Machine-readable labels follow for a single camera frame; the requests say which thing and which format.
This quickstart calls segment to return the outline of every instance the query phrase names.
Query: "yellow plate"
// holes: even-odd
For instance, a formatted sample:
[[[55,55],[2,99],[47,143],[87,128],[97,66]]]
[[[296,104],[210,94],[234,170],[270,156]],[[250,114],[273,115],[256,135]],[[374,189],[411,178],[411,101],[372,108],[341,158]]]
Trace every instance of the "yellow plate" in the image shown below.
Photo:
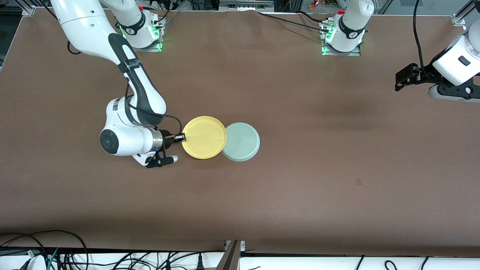
[[[183,129],[183,149],[194,158],[209,159],[220,153],[227,142],[227,131],[218,119],[200,116],[192,119]]]

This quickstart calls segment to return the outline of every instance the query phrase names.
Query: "brown table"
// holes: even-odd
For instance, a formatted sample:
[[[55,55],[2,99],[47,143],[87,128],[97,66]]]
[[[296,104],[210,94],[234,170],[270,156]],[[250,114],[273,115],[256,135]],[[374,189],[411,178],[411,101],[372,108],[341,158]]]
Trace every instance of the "brown table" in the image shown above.
[[[461,30],[438,16],[418,26],[426,62]],[[368,28],[361,57],[333,57],[314,30],[255,12],[181,12],[163,52],[139,53],[168,112],[246,122],[262,143],[243,163],[178,145],[177,164],[146,169],[98,142],[123,95],[117,67],[69,54],[37,10],[0,73],[0,231],[60,228],[98,248],[241,238],[255,252],[480,256],[480,106],[430,99],[428,85],[395,92],[395,73],[418,62],[411,17]]]

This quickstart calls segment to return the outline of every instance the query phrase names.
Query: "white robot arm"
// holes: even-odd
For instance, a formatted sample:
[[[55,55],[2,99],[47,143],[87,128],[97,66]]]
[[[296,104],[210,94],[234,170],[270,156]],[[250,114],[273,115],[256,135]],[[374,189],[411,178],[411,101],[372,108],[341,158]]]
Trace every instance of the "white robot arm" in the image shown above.
[[[480,102],[480,86],[473,77],[480,73],[480,20],[474,22],[435,56],[422,70],[412,63],[396,74],[395,91],[408,85],[433,83],[429,96]]]
[[[123,20],[127,27],[150,24],[145,22],[147,15],[142,15],[144,13],[136,5],[133,6],[134,0],[119,1],[123,3],[123,10],[115,9],[121,8],[116,1],[104,2],[110,3],[119,22]],[[114,99],[107,105],[107,122],[100,134],[102,148],[112,155],[133,156],[137,162],[149,168],[175,163],[178,158],[167,157],[165,150],[172,143],[183,140],[184,136],[156,129],[163,120],[167,105],[129,42],[117,34],[108,22],[98,0],[53,0],[52,7],[71,44],[82,53],[114,62],[134,92],[131,96]],[[135,26],[135,34],[140,33],[142,27]],[[137,44],[150,42],[150,39],[142,39],[141,36],[133,40]],[[163,152],[163,157],[158,155],[159,151]]]

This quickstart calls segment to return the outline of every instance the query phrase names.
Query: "black strap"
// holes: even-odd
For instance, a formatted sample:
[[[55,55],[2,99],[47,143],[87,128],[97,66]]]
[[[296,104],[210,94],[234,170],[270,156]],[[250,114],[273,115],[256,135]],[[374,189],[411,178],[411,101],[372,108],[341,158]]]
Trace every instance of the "black strap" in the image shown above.
[[[365,29],[365,27],[363,27],[362,29],[359,29],[359,30],[353,30],[351,28],[348,28],[345,25],[345,23],[343,23],[343,16],[341,16],[340,19],[338,20],[338,26],[340,26],[340,30],[342,30],[342,32],[345,33],[345,35],[347,36],[348,39],[357,38],[363,32],[363,30]]]
[[[119,67],[120,71],[122,73],[126,73],[132,69],[136,69],[142,65],[142,61],[138,58],[133,58],[133,59],[127,59],[117,66]]]
[[[121,28],[123,29],[123,31],[128,34],[128,35],[136,35],[138,30],[140,30],[140,28],[142,28],[145,24],[145,14],[143,12],[140,12],[142,14],[142,17],[140,18],[140,21],[138,21],[136,24],[134,25],[130,25],[130,26],[126,26],[126,25],[122,25],[120,24]]]

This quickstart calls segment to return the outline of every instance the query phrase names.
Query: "teal cable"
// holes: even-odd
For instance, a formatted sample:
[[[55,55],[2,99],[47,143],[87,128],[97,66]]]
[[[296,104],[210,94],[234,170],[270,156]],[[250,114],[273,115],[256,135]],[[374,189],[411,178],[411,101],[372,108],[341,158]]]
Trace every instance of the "teal cable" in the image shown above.
[[[50,267],[52,266],[53,258],[57,254],[58,250],[59,250],[59,248],[57,247],[57,249],[55,249],[55,251],[53,252],[52,257],[50,257],[50,261],[48,261],[48,265],[47,265],[47,270],[50,270]]]

